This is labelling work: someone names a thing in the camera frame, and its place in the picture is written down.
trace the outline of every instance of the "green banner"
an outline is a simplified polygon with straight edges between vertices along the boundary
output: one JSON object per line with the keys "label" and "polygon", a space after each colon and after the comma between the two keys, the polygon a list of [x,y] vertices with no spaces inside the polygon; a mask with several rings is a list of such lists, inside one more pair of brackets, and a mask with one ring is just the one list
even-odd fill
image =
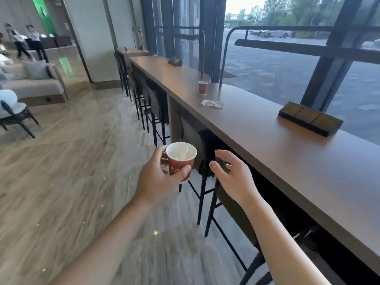
{"label": "green banner", "polygon": [[53,21],[50,18],[48,9],[45,5],[44,0],[33,0],[34,6],[36,6],[37,12],[40,15],[41,21],[45,27],[45,30],[48,34],[57,35]]}

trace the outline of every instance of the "black pants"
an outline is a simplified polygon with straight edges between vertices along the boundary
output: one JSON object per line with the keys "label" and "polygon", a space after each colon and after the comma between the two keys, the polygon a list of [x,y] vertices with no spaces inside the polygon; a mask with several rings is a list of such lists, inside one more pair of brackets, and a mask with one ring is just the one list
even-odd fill
{"label": "black pants", "polygon": [[43,55],[44,59],[48,63],[49,60],[48,60],[48,57],[46,56],[46,52],[45,52],[45,49],[44,49],[42,42],[41,41],[32,41],[31,44],[32,44],[33,50],[35,50],[37,52],[38,58],[40,59],[40,61],[42,60],[42,55]]}
{"label": "black pants", "polygon": [[21,53],[24,53],[28,58],[31,58],[31,55],[25,50],[22,42],[14,42],[16,48],[17,48],[17,52],[18,52],[18,55],[17,57],[20,58],[21,57]]}

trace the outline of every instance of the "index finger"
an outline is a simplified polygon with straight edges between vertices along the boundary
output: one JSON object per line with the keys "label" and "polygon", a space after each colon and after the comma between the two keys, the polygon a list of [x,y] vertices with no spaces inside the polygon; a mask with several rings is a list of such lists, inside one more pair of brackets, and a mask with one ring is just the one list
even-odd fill
{"label": "index finger", "polygon": [[164,145],[164,146],[154,149],[151,159],[155,160],[156,162],[161,162],[162,153],[164,153],[167,147],[168,145]]}
{"label": "index finger", "polygon": [[219,157],[223,161],[229,162],[231,165],[241,162],[241,160],[237,158],[236,155],[227,150],[215,150],[215,156]]}

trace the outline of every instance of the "hand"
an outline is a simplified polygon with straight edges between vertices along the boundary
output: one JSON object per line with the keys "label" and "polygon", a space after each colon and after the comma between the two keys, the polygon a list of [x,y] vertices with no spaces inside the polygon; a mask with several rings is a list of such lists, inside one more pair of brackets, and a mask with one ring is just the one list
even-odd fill
{"label": "hand", "polygon": [[218,177],[227,194],[244,209],[245,202],[252,203],[252,197],[257,198],[259,196],[251,171],[242,160],[230,151],[215,150],[215,156],[229,162],[230,164],[227,164],[226,167],[231,171],[227,173],[217,162],[211,161],[212,172]]}
{"label": "hand", "polygon": [[169,176],[160,165],[168,164],[164,151],[166,146],[156,148],[150,160],[142,167],[133,201],[143,202],[149,207],[160,203],[188,174],[191,167],[183,167],[176,174]]}

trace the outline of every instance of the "red paper cup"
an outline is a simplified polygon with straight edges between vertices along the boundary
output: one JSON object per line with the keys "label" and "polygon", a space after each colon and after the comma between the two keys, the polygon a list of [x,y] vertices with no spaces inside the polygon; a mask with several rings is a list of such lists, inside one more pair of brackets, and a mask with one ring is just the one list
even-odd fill
{"label": "red paper cup", "polygon": [[199,93],[204,95],[207,93],[207,85],[209,83],[207,81],[199,81],[198,86],[199,86]]}
{"label": "red paper cup", "polygon": [[[188,151],[185,156],[185,159],[180,160],[179,157],[181,156],[181,153],[184,150],[186,150],[186,147],[188,147]],[[169,161],[169,175],[174,175],[179,170],[181,170],[182,167],[186,165],[190,165],[191,169],[193,168],[194,159],[197,155],[197,149],[192,144],[185,142],[176,142],[168,146],[168,148],[166,149],[166,154],[168,156]],[[190,178],[190,174],[191,170],[187,174],[187,176],[182,180],[182,182],[187,181]]]}

